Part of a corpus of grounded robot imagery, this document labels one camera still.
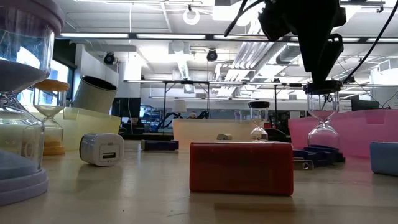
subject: red block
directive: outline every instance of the red block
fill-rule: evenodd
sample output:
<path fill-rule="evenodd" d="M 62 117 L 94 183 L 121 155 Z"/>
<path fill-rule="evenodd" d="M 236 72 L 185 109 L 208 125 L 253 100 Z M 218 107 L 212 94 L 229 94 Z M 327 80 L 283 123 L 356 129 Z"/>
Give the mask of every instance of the red block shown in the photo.
<path fill-rule="evenodd" d="M 190 190 L 292 195 L 292 146 L 282 142 L 193 142 Z"/>

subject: white usb charger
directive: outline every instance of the white usb charger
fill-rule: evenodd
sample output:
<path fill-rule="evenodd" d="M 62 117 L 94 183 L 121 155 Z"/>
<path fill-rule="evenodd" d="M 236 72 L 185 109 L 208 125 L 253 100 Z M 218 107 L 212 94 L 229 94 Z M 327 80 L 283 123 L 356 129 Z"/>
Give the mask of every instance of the white usb charger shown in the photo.
<path fill-rule="evenodd" d="M 97 166 L 113 166 L 123 159 L 124 141 L 118 134 L 85 134 L 80 159 Z"/>

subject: pink translucent bin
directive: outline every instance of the pink translucent bin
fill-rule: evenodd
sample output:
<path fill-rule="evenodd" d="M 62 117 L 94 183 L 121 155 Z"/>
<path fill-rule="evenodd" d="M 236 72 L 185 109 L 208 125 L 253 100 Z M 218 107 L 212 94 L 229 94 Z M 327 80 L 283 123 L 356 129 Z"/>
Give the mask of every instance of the pink translucent bin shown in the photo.
<path fill-rule="evenodd" d="M 294 149 L 307 146 L 308 134 L 316 125 L 315 118 L 289 120 Z M 333 115 L 331 125 L 339 134 L 339 150 L 345 156 L 368 159 L 371 142 L 398 142 L 398 110 L 338 113 Z"/>

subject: usb port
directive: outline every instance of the usb port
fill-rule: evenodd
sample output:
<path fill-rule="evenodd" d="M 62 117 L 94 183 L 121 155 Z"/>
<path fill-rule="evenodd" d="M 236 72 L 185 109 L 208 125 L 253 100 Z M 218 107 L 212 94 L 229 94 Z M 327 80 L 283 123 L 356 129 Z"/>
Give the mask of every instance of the usb port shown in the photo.
<path fill-rule="evenodd" d="M 102 158 L 103 159 L 112 159 L 112 158 L 116 158 L 116 153 L 112 152 L 112 153 L 104 153 L 102 154 Z"/>

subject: table surface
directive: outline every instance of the table surface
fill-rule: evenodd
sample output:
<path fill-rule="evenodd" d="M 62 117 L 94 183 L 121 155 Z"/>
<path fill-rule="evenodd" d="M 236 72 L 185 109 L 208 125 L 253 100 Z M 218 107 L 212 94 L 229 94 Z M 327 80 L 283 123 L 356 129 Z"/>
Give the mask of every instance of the table surface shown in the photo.
<path fill-rule="evenodd" d="M 190 193 L 189 154 L 141 152 L 128 142 L 113 167 L 78 152 L 48 156 L 49 190 L 0 208 L 0 223 L 397 223 L 398 178 L 369 161 L 294 172 L 291 197 Z"/>

